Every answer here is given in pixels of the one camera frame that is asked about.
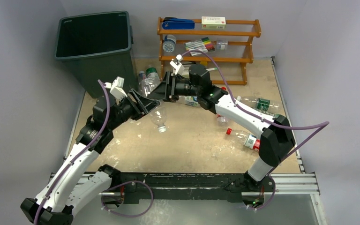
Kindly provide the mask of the red label bottle lake picture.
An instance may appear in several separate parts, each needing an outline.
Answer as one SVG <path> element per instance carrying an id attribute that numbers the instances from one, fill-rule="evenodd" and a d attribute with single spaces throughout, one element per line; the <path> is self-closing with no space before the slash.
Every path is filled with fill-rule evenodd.
<path id="1" fill-rule="evenodd" d="M 227 128 L 229 126 L 230 120 L 223 115 L 217 115 L 217 124 L 221 128 Z"/>

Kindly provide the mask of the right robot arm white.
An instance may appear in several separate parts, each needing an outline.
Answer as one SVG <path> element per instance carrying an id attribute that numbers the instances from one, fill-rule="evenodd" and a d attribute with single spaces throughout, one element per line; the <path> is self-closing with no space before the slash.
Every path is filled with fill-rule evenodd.
<path id="1" fill-rule="evenodd" d="M 180 96 L 196 97 L 199 105 L 214 114 L 225 116 L 244 127 L 260 140 L 259 157 L 245 172 L 246 188 L 260 188 L 267 175 L 275 169 L 295 146 L 294 135 L 288 129 L 289 120 L 283 115 L 272 118 L 248 107 L 212 83 L 205 66 L 194 64 L 185 78 L 172 72 L 165 74 L 162 82 L 148 98 L 176 102 Z"/>

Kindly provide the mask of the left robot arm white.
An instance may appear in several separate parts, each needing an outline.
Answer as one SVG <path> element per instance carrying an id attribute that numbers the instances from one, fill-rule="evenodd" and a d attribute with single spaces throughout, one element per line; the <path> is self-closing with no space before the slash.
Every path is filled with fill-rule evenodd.
<path id="1" fill-rule="evenodd" d="M 26 218 L 34 225 L 69 225 L 100 192 L 117 191 L 121 186 L 120 171 L 109 165 L 102 166 L 81 186 L 76 185 L 113 139 L 114 129 L 129 119 L 142 118 L 157 106 L 158 101 L 143 97 L 134 89 L 118 98 L 105 90 L 55 176 L 36 197 L 22 202 Z"/>

